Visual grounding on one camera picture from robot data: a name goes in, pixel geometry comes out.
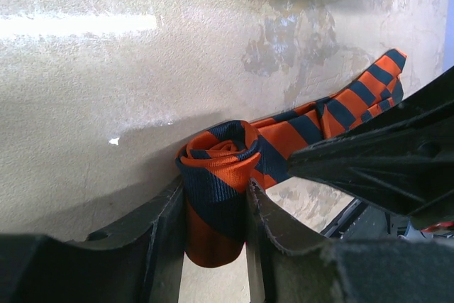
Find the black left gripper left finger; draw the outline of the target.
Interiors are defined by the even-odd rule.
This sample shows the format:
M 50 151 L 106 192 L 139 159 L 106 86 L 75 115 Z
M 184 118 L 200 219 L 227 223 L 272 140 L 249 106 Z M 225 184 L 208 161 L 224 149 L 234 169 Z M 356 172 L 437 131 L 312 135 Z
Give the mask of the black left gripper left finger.
M 179 177 L 85 241 L 1 235 L 2 302 L 177 302 L 184 260 Z

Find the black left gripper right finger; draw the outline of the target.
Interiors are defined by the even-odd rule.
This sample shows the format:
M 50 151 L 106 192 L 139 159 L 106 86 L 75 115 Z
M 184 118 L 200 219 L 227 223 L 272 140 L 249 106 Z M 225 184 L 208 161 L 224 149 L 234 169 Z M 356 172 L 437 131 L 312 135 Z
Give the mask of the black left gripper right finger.
M 327 238 L 251 179 L 246 254 L 251 302 L 452 302 L 453 243 Z

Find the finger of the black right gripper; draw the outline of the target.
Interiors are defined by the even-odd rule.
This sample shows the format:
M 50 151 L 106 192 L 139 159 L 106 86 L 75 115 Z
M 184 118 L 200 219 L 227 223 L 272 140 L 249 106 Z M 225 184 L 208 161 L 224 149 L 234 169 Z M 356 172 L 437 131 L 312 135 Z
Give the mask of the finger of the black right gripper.
M 380 209 L 415 215 L 453 195 L 453 105 L 294 153 L 288 173 Z
M 424 128 L 453 120 L 453 68 L 421 88 L 401 103 L 342 135 L 391 133 L 410 128 Z

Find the orange navy striped tie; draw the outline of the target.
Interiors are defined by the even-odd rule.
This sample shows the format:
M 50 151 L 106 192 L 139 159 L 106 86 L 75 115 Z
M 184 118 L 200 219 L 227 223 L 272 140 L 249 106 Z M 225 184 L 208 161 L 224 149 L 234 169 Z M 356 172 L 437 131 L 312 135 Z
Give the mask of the orange navy striped tie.
M 388 50 L 339 92 L 284 113 L 213 126 L 178 152 L 186 197 L 186 254 L 198 266 L 232 263 L 245 243 L 246 192 L 287 180 L 289 156 L 339 136 L 398 104 L 406 55 Z

